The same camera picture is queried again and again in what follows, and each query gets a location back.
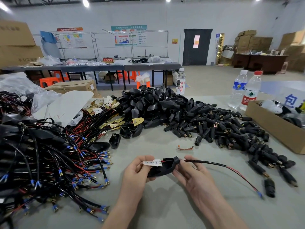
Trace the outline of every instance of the orange plastic stool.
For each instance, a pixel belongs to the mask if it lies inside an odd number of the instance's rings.
[[[130,77],[130,79],[133,79],[135,81],[136,77],[137,77],[137,72],[132,71],[132,76]]]
[[[119,79],[123,79],[123,75],[120,73],[118,73],[118,75],[119,75]],[[127,75],[127,72],[126,71],[124,71],[124,77],[125,77],[125,80],[128,80],[128,75]]]
[[[137,82],[137,89],[139,89],[140,86],[140,82]],[[150,81],[146,82],[146,87],[150,88]]]
[[[59,83],[59,79],[57,77],[47,77],[47,78],[41,78],[39,79],[40,81],[40,86],[42,88],[51,86],[53,84]]]
[[[69,77],[68,77],[68,74],[67,73],[63,73],[63,79],[62,79],[62,77],[60,76],[60,71],[54,71],[53,72],[54,73],[54,75],[55,75],[55,77],[57,77],[59,80],[60,80],[60,82],[64,82],[64,81],[69,81]]]

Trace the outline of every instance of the bottle label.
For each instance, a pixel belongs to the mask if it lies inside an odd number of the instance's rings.
[[[233,84],[233,89],[235,90],[245,90],[245,86],[247,83],[239,83],[239,82],[234,82]]]
[[[242,104],[248,105],[249,101],[256,100],[259,91],[251,91],[246,89],[245,94],[242,98]]]

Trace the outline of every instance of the copper terminal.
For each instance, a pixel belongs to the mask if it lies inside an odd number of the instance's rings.
[[[192,146],[191,148],[188,148],[188,149],[181,149],[180,145],[178,145],[178,148],[177,148],[177,150],[193,150],[193,149],[194,149],[194,146]]]

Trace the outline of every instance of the blue fabric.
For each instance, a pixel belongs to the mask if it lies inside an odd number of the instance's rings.
[[[56,43],[56,38],[51,32],[40,31],[40,37],[44,42]]]

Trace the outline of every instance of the white wall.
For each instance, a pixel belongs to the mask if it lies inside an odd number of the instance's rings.
[[[213,29],[207,64],[215,60],[215,35],[225,33],[224,44],[234,44],[240,31],[255,29],[258,36],[272,36],[275,18],[283,10],[283,0],[173,0],[91,3],[13,8],[6,18],[27,22],[32,33],[55,31],[59,27],[79,27],[101,32],[116,25],[148,25],[149,30],[169,30],[169,56],[182,62],[183,29]],[[178,38],[178,44],[171,44]]]
[[[305,29],[305,0],[289,0],[289,4],[275,21],[272,48],[278,48],[283,34],[303,29]]]

